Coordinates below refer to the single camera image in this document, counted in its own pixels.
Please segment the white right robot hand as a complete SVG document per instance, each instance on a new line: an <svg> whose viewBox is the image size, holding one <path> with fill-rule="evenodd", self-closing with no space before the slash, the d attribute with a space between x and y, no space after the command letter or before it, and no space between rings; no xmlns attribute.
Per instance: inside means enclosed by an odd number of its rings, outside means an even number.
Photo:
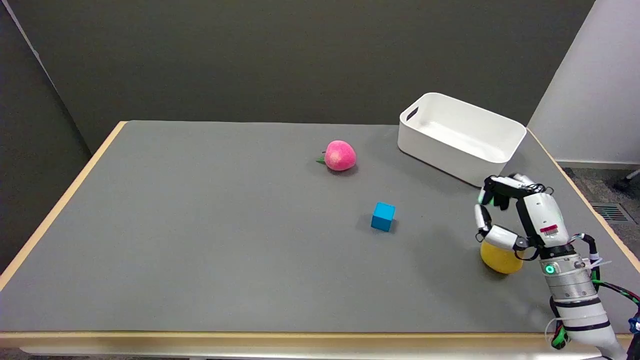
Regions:
<svg viewBox="0 0 640 360"><path fill-rule="evenodd" d="M487 209L488 205L492 205L505 211L512 199L515 200L524 235L494 224ZM524 174L490 175L485 178L478 203L474 206L474 215L478 242L485 241L496 248L514 253L534 248L530 261L576 255L571 244L572 237L553 194L548 193L547 187L542 183L535 182Z"/></svg>

